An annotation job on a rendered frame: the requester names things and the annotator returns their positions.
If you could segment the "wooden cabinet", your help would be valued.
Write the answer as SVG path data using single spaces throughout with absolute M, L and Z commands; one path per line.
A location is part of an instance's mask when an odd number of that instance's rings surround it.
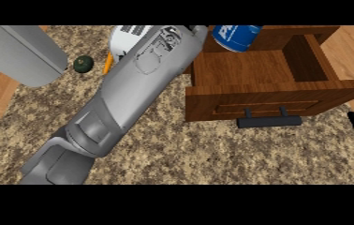
M 261 25 L 262 29 L 255 37 L 247 51 L 274 51 L 280 50 L 293 36 L 312 35 L 318 44 L 327 40 L 339 29 L 337 25 Z M 209 29 L 209 34 L 203 46 L 205 53 L 233 52 L 218 45 Z

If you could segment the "blue can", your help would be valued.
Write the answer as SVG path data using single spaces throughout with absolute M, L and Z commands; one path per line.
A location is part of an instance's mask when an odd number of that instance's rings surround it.
M 243 53 L 249 50 L 261 29 L 261 25 L 215 25 L 211 35 L 221 47 Z

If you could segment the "wooden open drawer box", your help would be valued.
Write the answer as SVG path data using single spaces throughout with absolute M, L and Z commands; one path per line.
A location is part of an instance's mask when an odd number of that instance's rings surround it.
M 312 35 L 293 35 L 280 50 L 231 52 L 208 36 L 191 65 L 194 86 L 321 82 L 337 76 Z

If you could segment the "orange carrot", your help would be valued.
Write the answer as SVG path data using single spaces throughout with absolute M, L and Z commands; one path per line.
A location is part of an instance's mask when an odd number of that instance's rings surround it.
M 103 75 L 109 72 L 112 64 L 113 64 L 113 56 L 112 56 L 112 53 L 109 52 L 104 60 L 103 70 L 101 70 Z

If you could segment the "dark green round vegetable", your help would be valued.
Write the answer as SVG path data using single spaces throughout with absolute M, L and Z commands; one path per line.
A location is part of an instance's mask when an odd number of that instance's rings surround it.
M 78 73 L 87 73 L 94 66 L 94 60 L 88 55 L 81 55 L 73 61 L 73 70 Z

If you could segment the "wooden drawer front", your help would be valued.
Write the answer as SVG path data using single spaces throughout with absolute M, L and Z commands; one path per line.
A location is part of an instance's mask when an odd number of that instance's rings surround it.
M 354 99 L 354 80 L 191 86 L 185 88 L 185 121 L 312 116 Z

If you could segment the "white container with dark stripes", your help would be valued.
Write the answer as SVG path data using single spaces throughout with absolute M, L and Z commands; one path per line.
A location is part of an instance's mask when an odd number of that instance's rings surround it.
M 140 41 L 149 29 L 150 25 L 115 26 L 107 41 L 107 47 L 115 61 L 119 61 L 122 59 L 122 57 L 125 56 L 125 54 Z

